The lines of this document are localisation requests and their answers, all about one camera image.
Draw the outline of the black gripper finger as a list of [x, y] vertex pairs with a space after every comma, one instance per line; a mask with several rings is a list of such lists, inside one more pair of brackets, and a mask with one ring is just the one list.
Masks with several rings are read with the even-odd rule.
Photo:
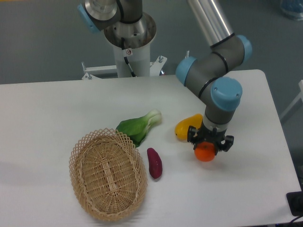
[[215, 155], [218, 154], [218, 152], [224, 151], [227, 152], [234, 144], [234, 136], [232, 135], [224, 135], [222, 138], [218, 139], [214, 143], [215, 147]]
[[196, 149], [196, 137], [197, 137], [197, 128], [194, 126], [189, 126], [187, 131], [187, 142], [193, 144], [193, 150]]

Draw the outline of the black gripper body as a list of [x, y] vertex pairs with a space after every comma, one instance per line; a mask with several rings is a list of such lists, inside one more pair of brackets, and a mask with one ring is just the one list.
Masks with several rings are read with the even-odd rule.
[[215, 129], [214, 131], [211, 131], [202, 125], [197, 133], [195, 148], [202, 142], [209, 142], [214, 144], [215, 149], [226, 149], [226, 145], [222, 144], [222, 141], [225, 141], [225, 133], [226, 130], [218, 131]]

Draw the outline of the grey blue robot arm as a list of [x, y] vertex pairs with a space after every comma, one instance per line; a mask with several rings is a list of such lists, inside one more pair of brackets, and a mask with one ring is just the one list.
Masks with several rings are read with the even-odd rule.
[[[177, 66], [179, 81], [205, 105], [200, 126], [189, 126], [187, 140], [195, 150], [215, 154], [228, 151], [234, 137], [226, 130], [240, 104], [242, 87], [227, 73], [252, 54], [250, 41], [235, 35], [216, 0], [188, 2], [211, 48], [209, 56], [198, 60], [185, 57]], [[112, 45], [118, 77], [150, 76], [150, 43], [156, 35], [152, 17], [143, 12], [140, 0], [84, 0], [77, 7], [87, 28], [104, 32]]]

